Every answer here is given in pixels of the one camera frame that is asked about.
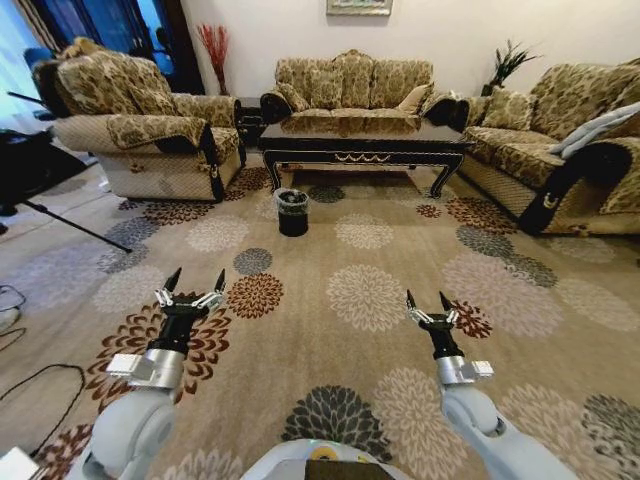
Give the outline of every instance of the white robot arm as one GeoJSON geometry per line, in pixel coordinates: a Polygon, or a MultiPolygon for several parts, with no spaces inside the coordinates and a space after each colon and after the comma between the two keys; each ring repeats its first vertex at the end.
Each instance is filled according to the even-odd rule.
{"type": "Polygon", "coordinates": [[[109,405],[98,417],[91,440],[68,479],[143,479],[175,422],[173,400],[182,379],[193,323],[224,301],[224,270],[204,295],[173,295],[181,269],[156,290],[167,319],[144,355],[115,355],[107,372],[137,389],[109,405]]]}
{"type": "Polygon", "coordinates": [[[416,308],[407,290],[409,318],[429,332],[433,342],[433,358],[438,365],[442,394],[442,413],[453,429],[464,437],[482,457],[494,480],[553,479],[578,477],[533,437],[514,427],[496,409],[491,399],[473,384],[491,377],[488,362],[467,362],[458,348],[451,329],[458,313],[440,293],[445,314],[428,315],[416,308]]]}

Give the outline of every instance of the framed picture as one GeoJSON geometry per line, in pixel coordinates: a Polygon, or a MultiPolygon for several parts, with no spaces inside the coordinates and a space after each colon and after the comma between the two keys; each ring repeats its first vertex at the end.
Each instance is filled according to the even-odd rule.
{"type": "Polygon", "coordinates": [[[327,0],[327,15],[391,15],[393,0],[327,0]]]}

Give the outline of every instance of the floral upholstered sofa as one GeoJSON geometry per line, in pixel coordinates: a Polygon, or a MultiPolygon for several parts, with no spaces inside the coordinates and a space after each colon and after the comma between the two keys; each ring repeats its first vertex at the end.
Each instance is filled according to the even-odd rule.
{"type": "Polygon", "coordinates": [[[585,122],[640,101],[640,68],[557,65],[533,88],[528,130],[481,126],[492,97],[459,103],[454,127],[475,142],[460,173],[529,233],[640,233],[640,118],[563,160],[549,150],[585,122]]]}
{"type": "Polygon", "coordinates": [[[95,154],[116,195],[221,201],[244,164],[239,101],[172,93],[149,60],[103,50],[40,64],[34,79],[55,135],[95,154]]]}
{"type": "Polygon", "coordinates": [[[425,60],[374,60],[349,50],[332,60],[285,58],[278,60],[276,87],[261,98],[268,123],[289,116],[417,117],[441,100],[434,92],[433,65],[425,60]],[[314,71],[339,72],[332,83],[314,82],[314,71]],[[422,86],[414,112],[398,107],[422,86]]]}

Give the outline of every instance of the black trash bin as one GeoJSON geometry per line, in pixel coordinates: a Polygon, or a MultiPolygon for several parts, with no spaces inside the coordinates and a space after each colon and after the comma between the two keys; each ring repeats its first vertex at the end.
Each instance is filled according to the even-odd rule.
{"type": "Polygon", "coordinates": [[[309,196],[300,190],[279,188],[273,192],[278,206],[280,233],[299,237],[309,229],[309,196]]]}

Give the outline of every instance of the black coffee table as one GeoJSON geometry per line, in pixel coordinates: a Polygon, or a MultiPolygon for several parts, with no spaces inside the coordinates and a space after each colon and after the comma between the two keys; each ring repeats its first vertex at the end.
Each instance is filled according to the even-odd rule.
{"type": "Polygon", "coordinates": [[[281,186],[278,163],[428,165],[443,167],[430,189],[433,198],[471,145],[447,126],[401,117],[293,116],[269,125],[258,140],[273,190],[281,186]]]}

